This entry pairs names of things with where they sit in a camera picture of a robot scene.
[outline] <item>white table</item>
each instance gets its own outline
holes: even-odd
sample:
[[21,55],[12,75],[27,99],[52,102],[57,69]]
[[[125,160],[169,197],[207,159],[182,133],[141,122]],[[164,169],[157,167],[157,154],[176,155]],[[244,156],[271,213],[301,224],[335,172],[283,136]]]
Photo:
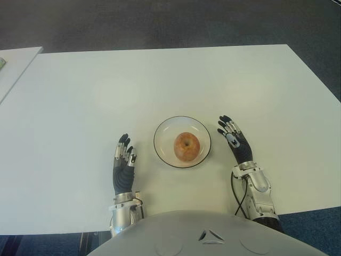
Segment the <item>white table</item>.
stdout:
[[[287,45],[39,54],[0,107],[0,234],[108,230],[125,132],[147,215],[233,213],[223,114],[265,168],[278,214],[341,205],[340,102]],[[153,148],[156,127],[176,115],[212,138],[190,169]]]
[[0,50],[0,57],[7,62],[0,70],[0,104],[35,56],[42,50],[42,47]]

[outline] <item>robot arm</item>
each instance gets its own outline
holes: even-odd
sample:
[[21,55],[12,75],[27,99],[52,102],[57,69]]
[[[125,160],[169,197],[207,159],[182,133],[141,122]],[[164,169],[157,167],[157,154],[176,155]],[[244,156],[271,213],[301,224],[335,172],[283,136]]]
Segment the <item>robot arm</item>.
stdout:
[[271,200],[271,184],[264,176],[263,169],[253,161],[249,143],[231,118],[221,116],[218,123],[224,128],[218,129],[218,132],[227,139],[238,163],[232,169],[233,176],[246,180],[244,189],[249,219],[283,232]]
[[130,138],[124,134],[118,141],[113,164],[113,188],[115,190],[114,205],[109,207],[112,212],[110,221],[111,236],[143,219],[142,201],[139,193],[133,195],[134,169],[136,151],[133,147],[127,150]]

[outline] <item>plate rim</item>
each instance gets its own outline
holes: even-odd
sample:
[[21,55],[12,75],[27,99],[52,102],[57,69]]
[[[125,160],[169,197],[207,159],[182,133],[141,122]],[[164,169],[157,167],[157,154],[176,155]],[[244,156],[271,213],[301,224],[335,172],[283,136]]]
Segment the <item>plate rim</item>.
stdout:
[[[161,124],[163,124],[163,123],[166,122],[167,120],[172,119],[172,118],[174,118],[174,117],[187,117],[187,118],[193,119],[193,120],[199,122],[199,123],[205,128],[205,130],[206,130],[207,133],[208,133],[208,137],[209,137],[209,149],[208,149],[208,152],[207,152],[206,156],[205,156],[199,163],[197,163],[197,164],[195,164],[195,165],[191,165],[191,166],[187,166],[187,167],[174,166],[174,165],[172,165],[172,164],[167,163],[165,160],[163,160],[162,157],[160,157],[160,155],[158,154],[158,152],[157,152],[157,150],[156,150],[156,147],[155,147],[155,135],[156,135],[157,130],[159,129],[159,127],[161,126]],[[167,119],[164,120],[163,122],[161,122],[161,123],[159,124],[159,126],[155,129],[154,138],[153,138],[153,145],[154,145],[155,153],[158,155],[158,157],[159,157],[164,163],[166,163],[166,164],[168,164],[168,165],[170,165],[170,166],[172,166],[172,167],[175,167],[175,168],[185,169],[185,168],[191,168],[191,167],[197,166],[198,164],[202,163],[202,162],[206,159],[206,157],[209,155],[209,153],[210,153],[210,151],[211,151],[212,139],[211,139],[211,135],[209,134],[209,131],[207,130],[206,126],[204,126],[204,124],[203,124],[201,121],[196,120],[195,118],[190,117],[190,116],[172,116],[172,117],[170,117],[170,118],[167,118]]]

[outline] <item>glass plate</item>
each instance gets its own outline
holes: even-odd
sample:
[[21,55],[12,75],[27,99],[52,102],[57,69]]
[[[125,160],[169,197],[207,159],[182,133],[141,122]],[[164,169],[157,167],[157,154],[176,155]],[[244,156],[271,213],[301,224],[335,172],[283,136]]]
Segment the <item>glass plate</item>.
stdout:
[[[174,153],[174,140],[183,132],[190,132],[200,143],[199,155],[192,161],[179,160]],[[187,116],[174,116],[163,121],[154,134],[156,154],[173,167],[187,168],[200,164],[211,149],[211,138],[206,127],[198,120]]]

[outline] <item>dark floor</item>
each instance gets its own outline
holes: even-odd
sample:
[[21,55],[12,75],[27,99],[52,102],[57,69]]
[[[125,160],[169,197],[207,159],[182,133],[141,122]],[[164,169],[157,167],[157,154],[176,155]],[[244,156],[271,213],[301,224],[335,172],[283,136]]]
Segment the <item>dark floor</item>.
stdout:
[[288,44],[340,100],[340,19],[331,0],[0,0],[0,49]]

